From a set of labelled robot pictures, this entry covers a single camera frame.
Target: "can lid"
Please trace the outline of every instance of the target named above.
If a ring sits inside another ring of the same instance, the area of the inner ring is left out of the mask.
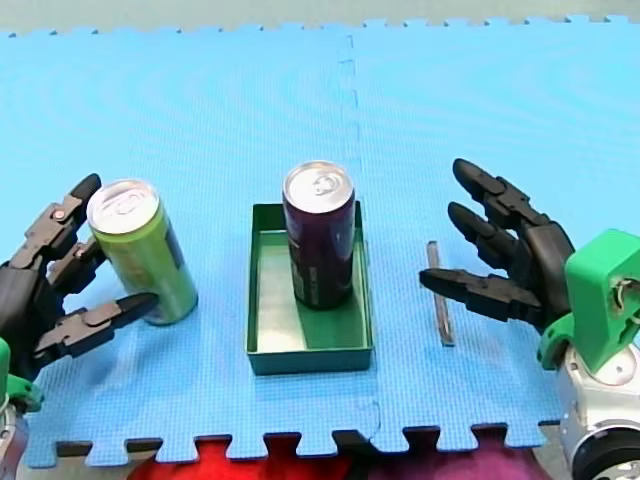
[[[118,180],[100,188],[87,204],[91,228],[118,235],[144,227],[158,211],[160,197],[140,180]]]
[[[318,160],[291,170],[283,192],[287,202],[303,212],[327,213],[349,201],[353,184],[344,168]]]

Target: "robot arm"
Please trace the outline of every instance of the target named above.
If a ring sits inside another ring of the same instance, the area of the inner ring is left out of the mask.
[[[93,238],[86,244],[77,238],[99,187],[100,178],[89,175],[62,203],[49,205],[23,245],[0,265],[0,480],[15,478],[28,437],[23,415],[38,411],[43,400],[31,383],[40,370],[108,342],[115,329],[158,303],[156,295],[141,293],[91,310],[64,311],[65,296],[89,285],[105,260]]]
[[[608,231],[575,252],[562,227],[504,178],[461,159],[453,171],[488,221],[451,203],[452,223],[508,276],[427,269],[420,283],[470,311],[536,328],[538,360],[557,372],[562,443],[575,480],[640,478],[640,352],[632,344],[640,328],[640,238]]]

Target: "shallow tray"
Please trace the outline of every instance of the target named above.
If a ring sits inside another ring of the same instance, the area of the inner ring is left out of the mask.
[[[296,301],[281,204],[253,206],[247,354],[257,375],[365,370],[373,340],[360,202],[353,296],[327,311]]]

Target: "purple can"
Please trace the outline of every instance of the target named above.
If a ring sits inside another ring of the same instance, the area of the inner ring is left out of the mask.
[[[314,161],[294,168],[282,189],[296,298],[337,307],[352,287],[355,189],[344,168]]]

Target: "can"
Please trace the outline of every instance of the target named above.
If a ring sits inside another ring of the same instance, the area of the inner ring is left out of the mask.
[[[127,292],[158,295],[158,307],[145,317],[149,323],[171,325],[193,310],[193,279],[151,185],[125,179],[100,188],[87,204],[87,221]]]
[[[337,307],[353,291],[353,183],[343,167],[314,161],[291,170],[282,191],[295,297]]]

